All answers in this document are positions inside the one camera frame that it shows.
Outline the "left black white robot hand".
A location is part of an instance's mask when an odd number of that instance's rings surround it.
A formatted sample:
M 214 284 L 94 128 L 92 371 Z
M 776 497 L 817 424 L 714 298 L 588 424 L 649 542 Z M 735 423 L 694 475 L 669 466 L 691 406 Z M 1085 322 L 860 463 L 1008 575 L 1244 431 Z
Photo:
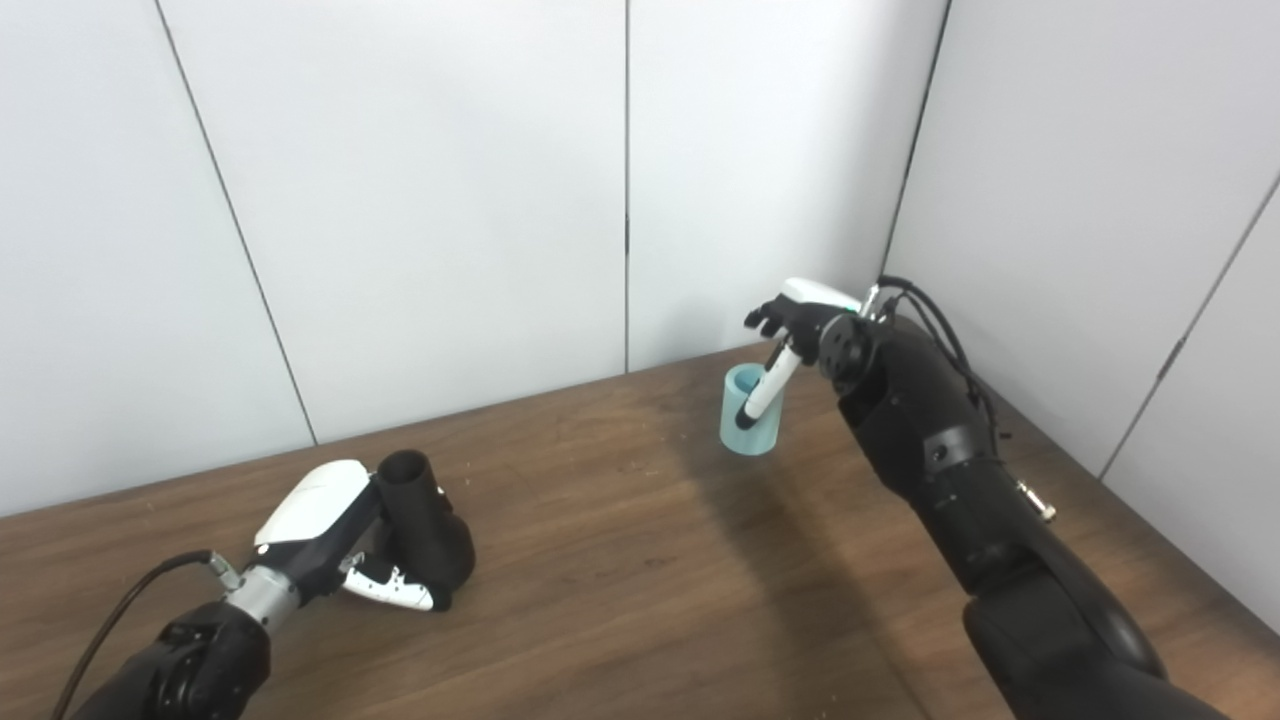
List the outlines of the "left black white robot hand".
M 394 559 L 393 529 L 375 474 L 353 459 L 308 471 L 255 536 L 255 555 L 227 594 L 265 628 L 338 591 L 396 607 L 444 612 L 452 593 L 411 577 Z

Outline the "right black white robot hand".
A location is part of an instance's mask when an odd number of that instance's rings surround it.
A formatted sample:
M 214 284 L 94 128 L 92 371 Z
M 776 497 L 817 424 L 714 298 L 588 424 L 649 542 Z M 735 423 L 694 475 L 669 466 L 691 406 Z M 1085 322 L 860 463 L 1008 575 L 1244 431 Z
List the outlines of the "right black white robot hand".
M 750 310 L 744 327 L 777 345 L 737 410 L 737 428 L 751 429 L 782 396 L 794 373 L 817 361 L 820 333 L 833 318 L 860 315 L 868 304 L 820 282 L 792 277 L 774 299 Z

